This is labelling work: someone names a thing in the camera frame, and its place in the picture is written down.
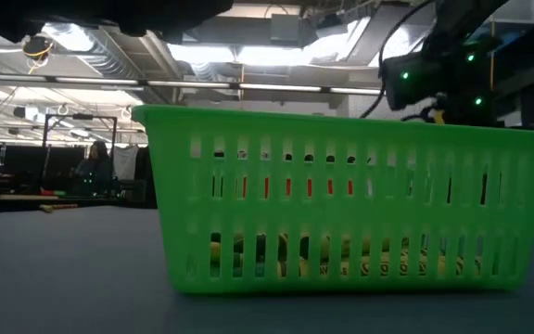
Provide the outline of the white hanging cloth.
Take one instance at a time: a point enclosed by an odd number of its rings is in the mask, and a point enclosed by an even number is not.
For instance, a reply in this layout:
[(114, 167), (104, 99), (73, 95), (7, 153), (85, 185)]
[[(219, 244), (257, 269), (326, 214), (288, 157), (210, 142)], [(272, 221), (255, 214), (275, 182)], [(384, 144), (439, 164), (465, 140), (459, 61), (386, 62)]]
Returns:
[(138, 146), (114, 148), (113, 169), (115, 176), (120, 181), (134, 180), (138, 150)]

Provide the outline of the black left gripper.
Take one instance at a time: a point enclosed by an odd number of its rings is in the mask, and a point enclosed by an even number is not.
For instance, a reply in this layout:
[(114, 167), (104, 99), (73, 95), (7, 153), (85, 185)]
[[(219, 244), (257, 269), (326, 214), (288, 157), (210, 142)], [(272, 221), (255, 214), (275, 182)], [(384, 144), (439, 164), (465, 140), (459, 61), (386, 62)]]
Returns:
[(122, 21), (122, 33), (142, 37), (157, 33), (164, 41), (182, 38), (196, 28), (232, 8), (234, 0), (134, 0)]

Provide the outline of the green plastic basket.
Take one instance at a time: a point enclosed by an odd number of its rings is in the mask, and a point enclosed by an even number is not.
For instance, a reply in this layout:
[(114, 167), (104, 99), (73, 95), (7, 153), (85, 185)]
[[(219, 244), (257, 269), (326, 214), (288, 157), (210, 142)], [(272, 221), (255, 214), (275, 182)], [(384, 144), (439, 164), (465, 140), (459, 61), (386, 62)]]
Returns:
[[(139, 106), (133, 118), (146, 130), (168, 277), (182, 293), (508, 290), (526, 276), (534, 130), (177, 106)], [(264, 200), (264, 176), (274, 188), (285, 177), (352, 179), (355, 194)]]

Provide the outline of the long tube light fixture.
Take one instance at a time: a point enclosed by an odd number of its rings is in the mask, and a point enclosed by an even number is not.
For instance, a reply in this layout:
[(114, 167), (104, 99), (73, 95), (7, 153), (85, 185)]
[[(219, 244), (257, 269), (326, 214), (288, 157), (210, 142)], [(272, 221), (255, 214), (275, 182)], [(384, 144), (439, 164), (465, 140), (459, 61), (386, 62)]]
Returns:
[(34, 87), (91, 86), (99, 89), (141, 90), (144, 87), (170, 87), (218, 90), (256, 90), (294, 93), (316, 93), (333, 95), (375, 96), (380, 90), (372, 88), (328, 87), (314, 85), (273, 83), (228, 83), (176, 80), (108, 79), (90, 77), (67, 77), (47, 75), (0, 74), (0, 85)]

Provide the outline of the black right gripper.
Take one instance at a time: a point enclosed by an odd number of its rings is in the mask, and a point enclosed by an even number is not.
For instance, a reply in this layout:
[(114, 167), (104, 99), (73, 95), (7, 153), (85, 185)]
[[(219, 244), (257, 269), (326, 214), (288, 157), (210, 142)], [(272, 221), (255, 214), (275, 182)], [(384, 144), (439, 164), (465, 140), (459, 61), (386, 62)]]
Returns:
[(458, 45), (442, 60), (442, 81), (432, 105), (434, 114), (443, 110), (444, 124), (503, 126), (495, 111), (492, 53), (502, 40), (481, 36)]

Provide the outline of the person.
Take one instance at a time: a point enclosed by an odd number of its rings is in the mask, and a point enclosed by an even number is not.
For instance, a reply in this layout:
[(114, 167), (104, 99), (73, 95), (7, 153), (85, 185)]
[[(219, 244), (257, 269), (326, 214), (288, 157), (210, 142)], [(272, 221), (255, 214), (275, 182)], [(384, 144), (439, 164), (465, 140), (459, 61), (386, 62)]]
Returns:
[[(95, 183), (86, 186), (83, 179), (92, 173)], [(70, 172), (71, 194), (75, 196), (96, 196), (108, 191), (112, 180), (112, 162), (106, 144), (96, 140), (89, 149), (88, 157), (83, 159)]]

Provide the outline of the silver rectangular air duct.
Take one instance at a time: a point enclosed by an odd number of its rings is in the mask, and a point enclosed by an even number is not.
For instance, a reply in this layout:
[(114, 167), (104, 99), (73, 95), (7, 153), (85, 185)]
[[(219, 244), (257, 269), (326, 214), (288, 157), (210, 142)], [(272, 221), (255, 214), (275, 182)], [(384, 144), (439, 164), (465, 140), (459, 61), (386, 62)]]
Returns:
[(433, 4), (423, 6), (394, 29), (424, 0), (367, 0), (352, 9), (360, 16), (350, 22), (347, 31), (322, 37), (303, 49), (312, 65), (376, 67), (378, 58), (405, 55), (418, 50), (435, 18)]

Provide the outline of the grey ceiling unit box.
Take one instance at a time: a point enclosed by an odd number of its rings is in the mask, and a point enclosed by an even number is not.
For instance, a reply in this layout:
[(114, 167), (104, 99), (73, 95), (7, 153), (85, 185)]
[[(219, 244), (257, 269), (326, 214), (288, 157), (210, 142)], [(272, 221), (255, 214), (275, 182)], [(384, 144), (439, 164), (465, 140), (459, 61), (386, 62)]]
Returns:
[(270, 42), (272, 45), (298, 47), (300, 19), (295, 15), (272, 14)]

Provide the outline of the dark monitor screen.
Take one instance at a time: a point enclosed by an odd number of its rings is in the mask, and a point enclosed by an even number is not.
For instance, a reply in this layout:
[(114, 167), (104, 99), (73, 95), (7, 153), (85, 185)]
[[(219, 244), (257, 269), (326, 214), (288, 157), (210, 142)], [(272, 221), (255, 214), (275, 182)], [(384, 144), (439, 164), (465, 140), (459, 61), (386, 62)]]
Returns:
[(41, 188), (67, 191), (71, 184), (71, 170), (84, 158), (82, 147), (50, 147), (45, 178), (41, 181), (44, 148), (10, 146), (6, 149), (3, 172), (10, 175), (11, 188), (21, 195), (40, 194)]

